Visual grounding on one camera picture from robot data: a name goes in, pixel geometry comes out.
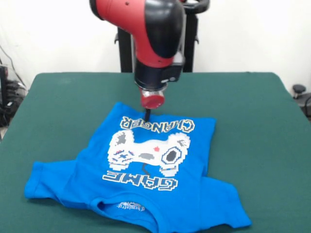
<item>game controller graphic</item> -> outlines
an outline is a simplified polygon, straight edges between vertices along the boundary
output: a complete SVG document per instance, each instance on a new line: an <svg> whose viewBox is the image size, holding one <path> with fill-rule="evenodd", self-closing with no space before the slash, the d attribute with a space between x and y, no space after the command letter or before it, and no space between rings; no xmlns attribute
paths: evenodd
<svg viewBox="0 0 311 233"><path fill-rule="evenodd" d="M175 133L166 141L135 143L133 131L122 130L112 136L109 146L108 161L113 170L125 170L131 162L140 162L160 166L159 171L165 177L172 177L188 154L190 138L184 133Z"/></svg>

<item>green table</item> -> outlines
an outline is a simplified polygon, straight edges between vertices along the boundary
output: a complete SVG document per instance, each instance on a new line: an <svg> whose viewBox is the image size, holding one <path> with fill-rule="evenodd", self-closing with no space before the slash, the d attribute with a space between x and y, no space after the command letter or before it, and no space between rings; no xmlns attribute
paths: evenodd
<svg viewBox="0 0 311 233"><path fill-rule="evenodd" d="M1 233L136 233L144 228L23 196L34 161L71 160L117 101L142 110L131 74L36 77L0 144ZM272 73L183 74L155 114L214 117L208 176L238 189L253 221L209 233L311 232L311 127Z"/></svg>

